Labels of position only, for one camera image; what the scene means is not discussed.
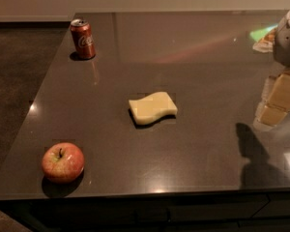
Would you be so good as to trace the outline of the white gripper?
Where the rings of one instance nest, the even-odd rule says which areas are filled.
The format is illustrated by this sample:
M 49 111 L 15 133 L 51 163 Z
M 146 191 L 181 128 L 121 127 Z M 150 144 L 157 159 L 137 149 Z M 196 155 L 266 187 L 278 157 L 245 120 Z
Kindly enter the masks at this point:
M 281 65 L 290 67 L 290 10 L 275 30 L 274 58 Z M 257 120 L 274 127 L 286 117 L 286 112 L 290 111 L 290 69 L 276 79 L 267 104 L 269 106 L 264 105 L 258 110 Z

